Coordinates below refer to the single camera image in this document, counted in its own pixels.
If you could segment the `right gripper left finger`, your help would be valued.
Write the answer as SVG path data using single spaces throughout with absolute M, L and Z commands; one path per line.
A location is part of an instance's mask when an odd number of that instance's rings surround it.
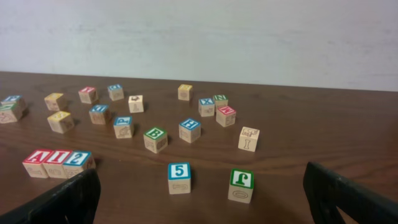
M 97 172 L 94 169 L 84 170 L 1 215 L 1 223 L 93 223 L 100 194 Z

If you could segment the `red I block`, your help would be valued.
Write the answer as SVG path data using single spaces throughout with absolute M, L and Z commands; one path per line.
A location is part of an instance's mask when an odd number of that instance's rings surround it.
M 58 179 L 67 179 L 67 173 L 63 168 L 63 163 L 72 154 L 71 150 L 54 150 L 50 153 L 48 158 L 43 162 L 44 168 L 47 171 L 49 177 Z

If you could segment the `blue 2 block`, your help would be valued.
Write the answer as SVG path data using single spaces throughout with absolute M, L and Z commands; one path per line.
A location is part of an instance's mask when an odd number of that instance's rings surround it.
M 63 168 L 70 179 L 87 169 L 95 169 L 96 163 L 90 151 L 73 151 L 63 163 Z

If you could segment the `red A block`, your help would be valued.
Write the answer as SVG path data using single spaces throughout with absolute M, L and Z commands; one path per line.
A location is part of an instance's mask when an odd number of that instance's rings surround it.
M 35 178 L 49 178 L 49 175 L 44 167 L 44 161 L 51 155 L 50 149 L 37 149 L 26 157 L 22 164 L 27 173 Z

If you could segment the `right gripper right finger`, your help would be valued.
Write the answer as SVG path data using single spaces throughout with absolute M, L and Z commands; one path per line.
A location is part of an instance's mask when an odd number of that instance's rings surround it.
M 306 166 L 303 187 L 316 224 L 344 223 L 340 210 L 358 223 L 397 224 L 397 203 L 316 162 Z

